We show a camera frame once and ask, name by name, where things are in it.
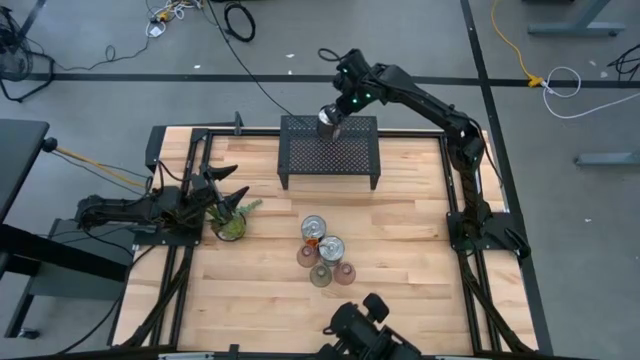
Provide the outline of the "potted succulent plant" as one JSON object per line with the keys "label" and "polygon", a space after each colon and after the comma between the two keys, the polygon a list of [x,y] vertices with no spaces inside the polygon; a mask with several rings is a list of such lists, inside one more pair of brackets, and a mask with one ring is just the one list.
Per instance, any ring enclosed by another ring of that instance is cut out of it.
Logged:
{"label": "potted succulent plant", "polygon": [[211,206],[206,210],[206,214],[209,216],[207,222],[219,240],[225,242],[237,241],[246,232],[246,216],[262,203],[261,199],[257,199],[247,205],[236,208],[229,220],[225,220],[219,210],[215,206]]}

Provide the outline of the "grey table foot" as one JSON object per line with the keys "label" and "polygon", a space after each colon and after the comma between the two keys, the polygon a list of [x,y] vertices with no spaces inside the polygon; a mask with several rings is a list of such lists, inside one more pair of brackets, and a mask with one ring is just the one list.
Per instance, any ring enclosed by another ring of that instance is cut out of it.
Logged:
{"label": "grey table foot", "polygon": [[579,154],[577,166],[634,166],[640,165],[640,150],[634,152],[605,152]]}

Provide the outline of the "green ribbed glass candle holder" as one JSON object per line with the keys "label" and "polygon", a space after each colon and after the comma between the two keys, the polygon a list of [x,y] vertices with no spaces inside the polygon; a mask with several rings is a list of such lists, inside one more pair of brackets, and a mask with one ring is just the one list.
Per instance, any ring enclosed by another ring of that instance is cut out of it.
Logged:
{"label": "green ribbed glass candle holder", "polygon": [[318,288],[324,288],[332,282],[332,270],[324,264],[315,265],[309,273],[310,282]]}

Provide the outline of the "black desk base frame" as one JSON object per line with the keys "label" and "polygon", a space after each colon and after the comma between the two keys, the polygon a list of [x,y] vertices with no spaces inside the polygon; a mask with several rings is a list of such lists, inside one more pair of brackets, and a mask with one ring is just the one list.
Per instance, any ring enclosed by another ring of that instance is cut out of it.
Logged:
{"label": "black desk base frame", "polygon": [[58,219],[49,233],[41,236],[0,225],[0,279],[7,272],[28,277],[4,336],[39,336],[38,331],[24,327],[37,296],[116,299],[133,261],[133,240],[127,226],[105,225],[91,235],[72,220]]}

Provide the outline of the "silver tin can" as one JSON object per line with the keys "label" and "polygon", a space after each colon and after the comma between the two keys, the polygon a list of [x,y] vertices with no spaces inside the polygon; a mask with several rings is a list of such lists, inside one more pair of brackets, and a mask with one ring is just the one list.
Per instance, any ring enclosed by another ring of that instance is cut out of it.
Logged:
{"label": "silver tin can", "polygon": [[337,236],[327,236],[318,244],[321,261],[329,267],[338,265],[345,253],[345,244]]}
{"label": "silver tin can", "polygon": [[316,129],[317,129],[318,135],[322,139],[327,141],[334,141],[333,140],[334,123],[330,123],[329,119],[327,118],[327,106],[328,105],[323,106],[318,113]]}

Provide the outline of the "orange label tin can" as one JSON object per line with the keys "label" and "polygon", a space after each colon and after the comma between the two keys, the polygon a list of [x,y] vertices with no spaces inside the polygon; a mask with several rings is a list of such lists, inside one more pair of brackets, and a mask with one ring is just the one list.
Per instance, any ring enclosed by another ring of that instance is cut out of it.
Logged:
{"label": "orange label tin can", "polygon": [[301,224],[302,240],[306,245],[317,248],[327,232],[325,220],[318,215],[307,216]]}

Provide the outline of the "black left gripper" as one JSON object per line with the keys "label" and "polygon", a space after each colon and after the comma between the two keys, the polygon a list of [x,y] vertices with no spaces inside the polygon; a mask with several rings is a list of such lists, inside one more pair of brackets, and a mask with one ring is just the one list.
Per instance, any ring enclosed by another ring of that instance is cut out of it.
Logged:
{"label": "black left gripper", "polygon": [[245,186],[236,192],[222,196],[215,184],[222,181],[237,170],[237,165],[226,167],[202,166],[202,174],[192,174],[190,176],[191,192],[184,200],[182,207],[182,220],[191,221],[197,215],[201,215],[208,208],[213,207],[217,211],[217,218],[220,221],[226,220],[226,210],[235,210],[240,201],[249,191]]}

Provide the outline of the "black perforated metal shelf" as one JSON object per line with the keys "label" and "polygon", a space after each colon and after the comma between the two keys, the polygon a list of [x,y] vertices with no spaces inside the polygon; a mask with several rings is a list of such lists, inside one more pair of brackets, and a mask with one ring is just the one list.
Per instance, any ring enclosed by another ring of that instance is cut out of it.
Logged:
{"label": "black perforated metal shelf", "polygon": [[288,189],[290,175],[368,175],[375,190],[381,175],[377,118],[348,117],[336,140],[321,138],[315,116],[282,115],[277,174]]}

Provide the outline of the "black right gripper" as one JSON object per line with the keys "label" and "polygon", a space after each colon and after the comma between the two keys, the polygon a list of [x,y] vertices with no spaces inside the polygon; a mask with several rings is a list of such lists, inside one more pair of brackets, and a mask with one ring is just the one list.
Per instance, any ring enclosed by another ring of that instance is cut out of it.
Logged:
{"label": "black right gripper", "polygon": [[344,118],[352,113],[359,112],[363,108],[363,102],[357,91],[342,93],[333,103],[327,106],[327,118],[333,125],[333,140],[340,137]]}

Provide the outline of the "black aluminium table frame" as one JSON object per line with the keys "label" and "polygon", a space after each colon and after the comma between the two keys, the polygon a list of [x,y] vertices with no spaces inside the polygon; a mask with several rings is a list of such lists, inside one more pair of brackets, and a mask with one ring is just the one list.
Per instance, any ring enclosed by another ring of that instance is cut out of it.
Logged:
{"label": "black aluminium table frame", "polygon": [[[426,354],[468,355],[473,342],[447,213],[463,205],[460,178],[445,168],[437,135],[428,130],[381,138],[382,174],[293,175],[282,184],[279,140],[273,127],[234,132],[215,127],[210,143],[196,142],[187,126],[169,127],[159,155],[181,173],[188,158],[208,156],[233,166],[220,188],[247,189],[257,208],[246,235],[223,242],[204,231],[195,248],[178,321],[182,350],[313,353],[346,302],[375,293],[388,305],[388,325]],[[322,217],[346,245],[356,270],[348,285],[314,286],[296,259],[301,222]]]}

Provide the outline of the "grey table leg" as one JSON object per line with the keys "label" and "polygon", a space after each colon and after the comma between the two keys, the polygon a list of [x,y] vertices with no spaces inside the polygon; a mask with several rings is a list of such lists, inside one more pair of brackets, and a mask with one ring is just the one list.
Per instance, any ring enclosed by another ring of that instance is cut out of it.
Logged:
{"label": "grey table leg", "polygon": [[586,8],[573,21],[530,24],[529,35],[539,36],[610,36],[616,37],[627,27],[623,23],[597,22],[596,17],[611,0],[588,0]]}

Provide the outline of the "black desk top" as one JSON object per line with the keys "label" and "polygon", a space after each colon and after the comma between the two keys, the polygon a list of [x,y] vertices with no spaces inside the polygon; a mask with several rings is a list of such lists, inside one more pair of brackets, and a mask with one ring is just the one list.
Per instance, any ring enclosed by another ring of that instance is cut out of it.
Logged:
{"label": "black desk top", "polygon": [[40,153],[48,129],[43,121],[0,119],[0,223]]}

